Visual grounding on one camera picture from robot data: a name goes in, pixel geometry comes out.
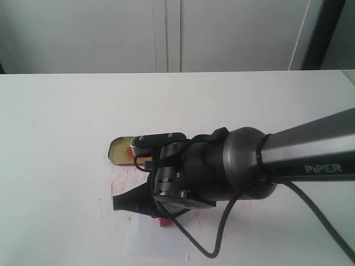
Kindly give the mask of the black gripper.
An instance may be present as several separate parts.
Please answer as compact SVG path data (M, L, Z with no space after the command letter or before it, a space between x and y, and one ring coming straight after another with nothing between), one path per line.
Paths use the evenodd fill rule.
M113 210L176 218L190 210L214 208L216 201L209 194L217 187L216 154L215 141L169 141L158 163L147 167L150 187L142 184L113 196Z

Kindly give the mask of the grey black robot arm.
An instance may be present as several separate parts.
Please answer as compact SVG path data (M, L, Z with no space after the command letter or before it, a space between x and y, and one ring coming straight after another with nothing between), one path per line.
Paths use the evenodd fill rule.
M354 110L285 131L222 127L188 139L181 132L132 138L144 158L142 185L112 198L116 211L152 217L180 216L233 197L261 200L276 179L298 182L354 180Z

